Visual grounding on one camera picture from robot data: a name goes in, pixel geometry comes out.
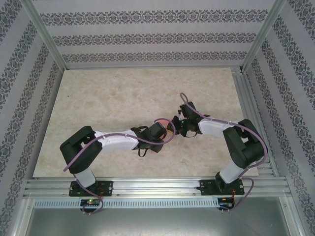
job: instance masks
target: robotic arm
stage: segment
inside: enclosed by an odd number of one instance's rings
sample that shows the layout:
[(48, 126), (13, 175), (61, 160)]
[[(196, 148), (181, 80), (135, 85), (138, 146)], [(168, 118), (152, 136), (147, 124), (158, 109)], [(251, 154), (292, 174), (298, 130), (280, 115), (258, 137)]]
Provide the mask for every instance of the robotic arm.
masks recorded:
[[(208, 188), (209, 195), (229, 195), (231, 191), (234, 192), (235, 186), (241, 187), (242, 181), (239, 177), (249, 167), (257, 166), (265, 160), (266, 145), (250, 120), (244, 119), (235, 123), (208, 118), (208, 115), (199, 113), (193, 103), (188, 102), (183, 93), (181, 93), (181, 97), (185, 104), (180, 106), (179, 116), (174, 116), (172, 121), (165, 119), (169, 122), (167, 129), (173, 131), (172, 138), (179, 134), (187, 137), (187, 132), (192, 131), (195, 132), (195, 135), (210, 134), (225, 139), (232, 160), (216, 174), (215, 184), (208, 182), (206, 188)], [(104, 183), (101, 183), (101, 181), (98, 183), (89, 168), (101, 151), (135, 149), (147, 151), (150, 149), (159, 152), (163, 144), (172, 139), (170, 138), (164, 142), (163, 138), (165, 136), (166, 129), (159, 122), (154, 123), (151, 127), (134, 127), (119, 133), (102, 133), (93, 131), (90, 126), (83, 127), (60, 146), (67, 163), (64, 171), (69, 169), (78, 180), (78, 186), (71, 183), (70, 193), (73, 187), (76, 189), (73, 192), (77, 192), (78, 196), (82, 196), (82, 194), (86, 194), (85, 196), (103, 196), (104, 191), (100, 186)], [(264, 158), (260, 163), (251, 165), (262, 156)], [(200, 188), (197, 189), (201, 190), (202, 195), (207, 195), (203, 194), (203, 192), (206, 192), (205, 186), (202, 185), (202, 182), (200, 184)]]
[[(94, 192), (98, 184), (90, 169), (90, 164), (101, 151), (150, 149), (159, 152), (163, 144), (152, 143), (162, 143), (162, 136), (163, 138), (166, 136), (166, 129), (159, 122), (154, 123), (151, 127), (134, 127), (116, 133), (93, 131), (90, 126), (85, 126), (66, 140), (60, 146), (60, 150), (67, 163), (65, 170), (69, 169), (83, 187)], [(90, 144), (83, 150), (82, 143)]]
[[(192, 102), (187, 102), (187, 104), (195, 109)], [(187, 104), (180, 106), (178, 111), (180, 116), (174, 116), (172, 120), (176, 128), (176, 135), (181, 134), (186, 137), (187, 132), (192, 131), (195, 132), (195, 135), (215, 135), (226, 141), (232, 160), (216, 174), (216, 186), (222, 192), (229, 185), (232, 185), (246, 168), (264, 155), (263, 146), (250, 132), (229, 123), (223, 124), (205, 119), (195, 113)], [(238, 124), (258, 134), (250, 120), (244, 119)], [(167, 129), (173, 131), (170, 124)]]

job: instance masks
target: metal floor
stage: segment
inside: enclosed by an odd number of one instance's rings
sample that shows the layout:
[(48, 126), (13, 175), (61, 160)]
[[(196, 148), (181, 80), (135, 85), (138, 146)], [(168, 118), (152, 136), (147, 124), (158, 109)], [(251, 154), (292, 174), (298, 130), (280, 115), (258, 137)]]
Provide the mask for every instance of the metal floor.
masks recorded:
[(237, 211), (216, 208), (34, 209), (28, 236), (288, 236), (279, 198), (249, 198)]

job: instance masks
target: black mounting plate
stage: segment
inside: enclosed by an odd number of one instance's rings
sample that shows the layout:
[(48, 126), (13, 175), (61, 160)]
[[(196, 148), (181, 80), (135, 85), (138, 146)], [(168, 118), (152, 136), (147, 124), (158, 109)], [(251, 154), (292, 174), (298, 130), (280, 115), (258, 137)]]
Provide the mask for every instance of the black mounting plate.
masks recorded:
[[(113, 181), (97, 181), (98, 187), (93, 191), (98, 196), (111, 197), (113, 192)], [(89, 197), (91, 194), (84, 191), (77, 181), (72, 181), (69, 190), (70, 197)]]
[(221, 192), (216, 185), (215, 179), (202, 179), (199, 181), (200, 187), (197, 189), (200, 190), (202, 196), (211, 196), (211, 195), (232, 195), (232, 190), (234, 189), (234, 195), (244, 195), (244, 187), (241, 179), (237, 179), (233, 183), (229, 184)]

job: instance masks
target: white cable tray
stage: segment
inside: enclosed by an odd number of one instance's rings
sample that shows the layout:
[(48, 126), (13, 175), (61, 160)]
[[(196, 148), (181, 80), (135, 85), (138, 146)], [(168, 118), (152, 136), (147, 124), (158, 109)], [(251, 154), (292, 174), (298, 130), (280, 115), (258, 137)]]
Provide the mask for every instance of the white cable tray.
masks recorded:
[[(71, 209), (80, 207), (80, 199), (36, 199), (35, 209)], [(217, 207), (217, 198), (187, 199), (106, 199), (104, 208), (189, 208)]]

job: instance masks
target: patterned wallpaper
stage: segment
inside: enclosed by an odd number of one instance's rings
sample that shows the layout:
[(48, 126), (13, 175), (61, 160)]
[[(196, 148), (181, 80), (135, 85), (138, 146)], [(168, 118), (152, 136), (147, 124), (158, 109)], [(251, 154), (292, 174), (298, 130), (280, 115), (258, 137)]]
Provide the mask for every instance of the patterned wallpaper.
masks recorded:
[(18, 0), (0, 3), (0, 236), (32, 177), (62, 72)]
[(288, 0), (247, 71), (306, 235), (315, 235), (315, 5)]
[(69, 68), (241, 65), (274, 0), (36, 0)]

